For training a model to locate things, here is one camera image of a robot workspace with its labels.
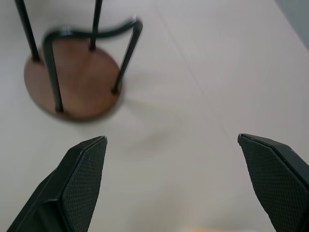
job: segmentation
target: stool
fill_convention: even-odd
[[[99,30],[102,0],[96,0],[92,31],[71,27],[47,32],[37,49],[24,0],[15,0],[31,50],[24,80],[34,102],[45,111],[68,120],[91,120],[111,109],[119,99],[122,80],[142,31],[133,17],[111,30]],[[133,30],[119,68],[113,58],[96,47],[106,39]]]

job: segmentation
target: floor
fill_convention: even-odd
[[[26,0],[37,42],[46,28],[90,28],[94,0]],[[274,231],[237,143],[286,143],[307,163],[309,52],[273,0],[106,0],[108,27],[137,14],[144,30],[119,106],[68,123],[29,98],[29,48],[14,1],[0,2],[0,230],[75,144],[106,135],[89,231]],[[100,43],[121,63],[129,35]]]

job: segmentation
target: black metal stool leg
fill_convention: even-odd
[[[133,54],[134,48],[137,44],[137,41],[139,40],[140,37],[140,33],[142,30],[142,23],[138,23],[134,28],[133,28],[133,34],[129,43],[129,46],[126,50],[126,55],[125,58],[122,62],[121,68],[120,68],[120,72],[119,75],[117,77],[116,83],[114,85],[114,87],[112,88],[112,93],[118,93],[119,91],[119,85],[122,82],[123,76],[125,74],[126,68],[129,64],[129,61],[131,59],[131,56]]]
[[[44,62],[47,68],[50,82],[52,84],[55,104],[56,104],[56,111],[57,112],[64,112],[63,104],[61,99],[60,87],[58,82],[58,75],[56,70],[56,63],[55,57],[53,52],[53,41],[56,39],[56,35],[51,34],[50,36],[45,37],[43,40],[43,55],[44,55]]]
[[[40,61],[40,56],[38,53],[38,49],[37,46],[35,44],[35,40],[34,40],[34,36],[33,36],[33,32],[31,29],[31,24],[29,21],[29,17],[27,14],[27,10],[26,10],[26,6],[23,0],[15,0],[16,3],[16,7],[21,19],[21,22],[23,24],[24,27],[24,31],[28,40],[28,44],[31,50],[31,54],[32,54],[32,60],[35,62],[39,62]]]
[[[96,6],[95,6],[95,14],[93,17],[93,26],[92,26],[92,33],[95,35],[98,32],[98,22],[100,20],[100,15],[101,15],[101,8],[102,8],[102,2],[103,0],[96,0]],[[93,36],[90,39],[90,50],[95,50],[96,49],[96,37]]]

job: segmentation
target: tile grout line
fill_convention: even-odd
[[[233,152],[234,152],[235,154],[237,154],[237,152],[234,150],[234,146],[233,146],[233,145],[231,144],[231,142],[230,142],[230,138],[229,138],[229,136],[227,135],[227,132],[226,132],[226,130],[225,130],[225,127],[222,125],[221,121],[218,119],[219,116],[216,114],[214,108],[212,107],[212,104],[209,102],[209,100],[208,100],[208,98],[207,98],[207,96],[206,96],[205,91],[204,91],[204,90],[202,89],[202,87],[200,86],[200,83],[199,83],[199,81],[197,80],[196,75],[193,73],[193,71],[192,71],[192,69],[191,69],[191,67],[190,67],[190,65],[189,65],[189,63],[188,63],[188,61],[187,61],[187,59],[185,58],[185,55],[184,55],[184,53],[183,53],[183,51],[182,51],[180,45],[178,44],[176,38],[173,36],[173,34],[172,34],[172,32],[171,32],[171,30],[170,30],[168,24],[167,24],[167,21],[164,19],[164,17],[162,16],[160,10],[158,9],[157,5],[156,5],[154,2],[153,2],[153,5],[154,5],[154,8],[155,8],[156,13],[158,14],[158,16],[159,16],[159,18],[160,18],[160,20],[161,20],[161,23],[162,23],[163,27],[165,28],[165,30],[166,30],[167,33],[169,34],[169,37],[171,38],[172,42],[174,43],[175,48],[178,50],[179,54],[180,54],[181,57],[183,58],[183,61],[184,61],[185,65],[186,65],[188,71],[190,72],[191,77],[194,79],[194,82],[196,83],[196,85],[198,86],[199,90],[201,91],[201,93],[202,93],[204,99],[206,100],[207,105],[208,105],[208,107],[210,108],[210,110],[211,110],[211,112],[212,112],[212,114],[213,114],[213,116],[214,116],[214,120],[219,124],[219,127],[221,128],[221,131],[222,131],[223,134],[225,135],[225,137],[226,137],[226,139],[227,139],[227,141],[228,141],[228,143],[229,143],[231,149],[233,150]]]

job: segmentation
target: wall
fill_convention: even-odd
[[[309,49],[309,0],[277,0],[277,3]]]

